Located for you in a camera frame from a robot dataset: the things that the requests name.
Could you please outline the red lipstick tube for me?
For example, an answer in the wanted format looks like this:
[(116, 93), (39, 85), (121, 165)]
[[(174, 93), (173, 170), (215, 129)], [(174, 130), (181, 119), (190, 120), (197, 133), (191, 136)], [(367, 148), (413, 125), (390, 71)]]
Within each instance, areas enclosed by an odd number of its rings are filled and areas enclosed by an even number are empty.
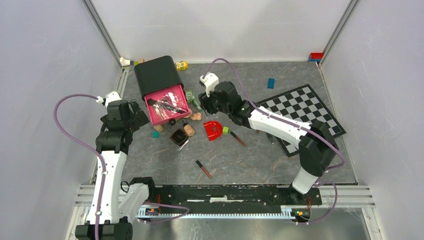
[(247, 147), (247, 145), (242, 141), (242, 139), (236, 135), (233, 131), (229, 132), (243, 147)]

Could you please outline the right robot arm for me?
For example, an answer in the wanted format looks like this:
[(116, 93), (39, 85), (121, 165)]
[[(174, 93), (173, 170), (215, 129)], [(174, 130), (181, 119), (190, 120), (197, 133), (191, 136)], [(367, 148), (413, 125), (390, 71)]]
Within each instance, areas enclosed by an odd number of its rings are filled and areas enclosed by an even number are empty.
[(300, 170), (291, 183), (288, 196), (295, 204), (306, 201), (309, 190), (339, 153), (327, 124), (319, 120), (313, 123), (292, 120), (243, 100), (230, 81), (201, 79), (199, 84), (205, 89), (198, 96), (200, 105), (209, 114), (221, 112), (238, 126), (271, 134), (298, 149)]

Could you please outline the black makeup brush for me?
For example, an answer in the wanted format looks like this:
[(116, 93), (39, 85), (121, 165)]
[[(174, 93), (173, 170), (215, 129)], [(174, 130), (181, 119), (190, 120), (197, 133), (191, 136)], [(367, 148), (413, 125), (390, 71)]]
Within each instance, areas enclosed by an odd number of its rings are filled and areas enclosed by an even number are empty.
[(163, 101), (163, 100), (154, 100), (152, 98), (149, 98), (147, 100), (147, 103), (148, 103), (149, 106), (152, 106), (152, 107), (155, 107), (155, 108), (158, 108), (158, 109), (165, 109), (165, 110), (175, 112), (175, 113), (179, 113), (179, 114), (184, 114), (184, 113), (187, 112), (183, 108), (173, 106), (173, 105), (169, 104), (167, 101)]

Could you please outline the black pink drawer organizer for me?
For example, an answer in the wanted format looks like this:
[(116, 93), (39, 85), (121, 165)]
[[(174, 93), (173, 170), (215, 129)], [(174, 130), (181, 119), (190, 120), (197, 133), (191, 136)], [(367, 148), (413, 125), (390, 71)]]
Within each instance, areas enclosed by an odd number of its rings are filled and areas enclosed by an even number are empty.
[[(191, 114), (186, 100), (184, 84), (177, 71), (173, 58), (164, 55), (135, 65), (134, 73), (136, 76), (138, 88), (142, 100), (145, 102), (151, 124), (153, 126), (169, 123), (170, 119), (181, 119)], [(159, 99), (168, 92), (174, 92), (179, 95), (187, 107), (188, 112), (175, 114), (171, 118), (161, 120), (156, 115), (151, 106), (148, 105), (148, 99)]]

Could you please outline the beige makeup sponge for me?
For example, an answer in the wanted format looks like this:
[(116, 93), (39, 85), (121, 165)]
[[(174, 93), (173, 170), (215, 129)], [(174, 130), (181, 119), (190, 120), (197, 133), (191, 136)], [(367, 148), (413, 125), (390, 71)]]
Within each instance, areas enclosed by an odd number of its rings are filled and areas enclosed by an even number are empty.
[(202, 114), (200, 112), (197, 112), (197, 113), (192, 113), (190, 115), (190, 118), (194, 121), (201, 121), (203, 117), (202, 117)]

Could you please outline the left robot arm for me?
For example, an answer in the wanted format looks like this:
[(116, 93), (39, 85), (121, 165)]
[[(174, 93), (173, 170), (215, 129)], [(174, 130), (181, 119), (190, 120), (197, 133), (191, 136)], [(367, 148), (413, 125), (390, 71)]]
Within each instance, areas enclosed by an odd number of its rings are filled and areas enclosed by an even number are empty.
[(106, 104), (102, 126), (95, 140), (98, 158), (97, 179), (90, 210), (82, 225), (75, 228), (78, 240), (130, 240), (133, 222), (141, 204), (153, 203), (157, 190), (151, 177), (134, 178), (128, 193), (119, 201), (121, 177), (133, 133), (149, 123), (136, 100), (113, 100)]

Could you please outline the clear plastic wrapper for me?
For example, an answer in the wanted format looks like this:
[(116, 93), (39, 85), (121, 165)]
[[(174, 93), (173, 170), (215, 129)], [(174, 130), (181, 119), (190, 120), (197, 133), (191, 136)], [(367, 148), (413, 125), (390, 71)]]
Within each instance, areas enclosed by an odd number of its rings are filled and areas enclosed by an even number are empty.
[(188, 113), (183, 99), (174, 92), (168, 92), (159, 99), (150, 98), (147, 100), (160, 120), (172, 118), (176, 114)]

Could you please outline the brown lip gloss tube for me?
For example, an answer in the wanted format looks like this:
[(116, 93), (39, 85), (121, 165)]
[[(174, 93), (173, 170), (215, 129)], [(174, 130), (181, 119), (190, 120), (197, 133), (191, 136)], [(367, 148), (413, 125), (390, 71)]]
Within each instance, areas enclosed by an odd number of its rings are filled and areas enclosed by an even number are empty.
[(199, 160), (196, 160), (195, 163), (199, 166), (199, 168), (206, 174), (206, 176), (209, 179), (213, 178), (212, 175), (207, 171), (207, 169), (203, 166), (203, 164)]

